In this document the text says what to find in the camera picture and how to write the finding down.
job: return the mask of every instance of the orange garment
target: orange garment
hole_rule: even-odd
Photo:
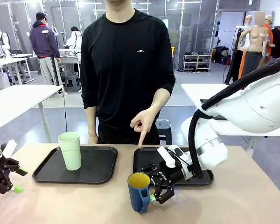
[[[241,65],[240,65],[239,71],[238,71],[238,78],[242,77],[242,73],[243,73],[243,69],[244,69],[244,65],[245,65],[245,57],[246,57],[246,52],[244,52],[243,56],[242,56]]]
[[[271,28],[267,24],[263,25],[263,27],[266,28],[266,32],[269,35],[270,43],[273,43],[273,32],[272,32]],[[266,49],[266,52],[269,54],[269,56],[266,58],[267,62],[270,59],[271,51],[272,51],[272,48],[268,46]]]

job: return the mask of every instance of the gray stool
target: gray stool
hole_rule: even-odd
[[[157,126],[160,140],[165,140],[167,145],[172,145],[172,133],[171,133],[171,122],[167,119],[157,119],[155,122]]]
[[[74,75],[74,76],[62,76],[61,78],[64,78],[65,79],[65,91],[73,91],[73,92],[78,92],[80,90],[80,82],[79,82],[79,79],[78,79],[78,76],[77,75]],[[69,80],[72,81],[72,84],[73,84],[73,87],[68,87],[68,83],[69,83]]]

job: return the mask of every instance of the black cap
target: black cap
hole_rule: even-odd
[[[38,12],[38,13],[36,14],[36,20],[43,20],[43,19],[46,19],[46,20],[47,20],[46,14],[45,14],[45,13],[42,13],[42,12]]]

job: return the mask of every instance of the black long-sleeve shirt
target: black long-sleeve shirt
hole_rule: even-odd
[[[163,21],[135,10],[124,23],[104,14],[82,38],[81,85],[84,108],[97,106],[97,117],[113,128],[129,127],[150,107],[155,92],[171,94],[175,84],[172,51]]]

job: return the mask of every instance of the neck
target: neck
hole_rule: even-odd
[[[132,18],[135,10],[132,7],[130,0],[120,2],[106,1],[107,13],[106,17],[111,22],[123,23]]]

